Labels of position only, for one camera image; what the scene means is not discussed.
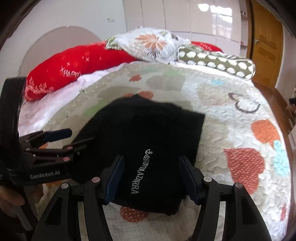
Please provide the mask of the person's left hand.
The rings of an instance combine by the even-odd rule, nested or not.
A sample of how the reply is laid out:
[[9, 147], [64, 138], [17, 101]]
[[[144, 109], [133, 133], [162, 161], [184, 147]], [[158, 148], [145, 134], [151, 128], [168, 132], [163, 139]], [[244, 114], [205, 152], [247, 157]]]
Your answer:
[[[16, 193], [9, 188], [1, 186], [1, 210], [10, 217], [16, 217], [16, 212], [13, 210], [13, 206], [22, 206], [25, 201], [20, 194]], [[44, 196], [43, 185], [37, 185], [34, 187], [32, 197], [35, 203], [39, 203], [40, 199]]]

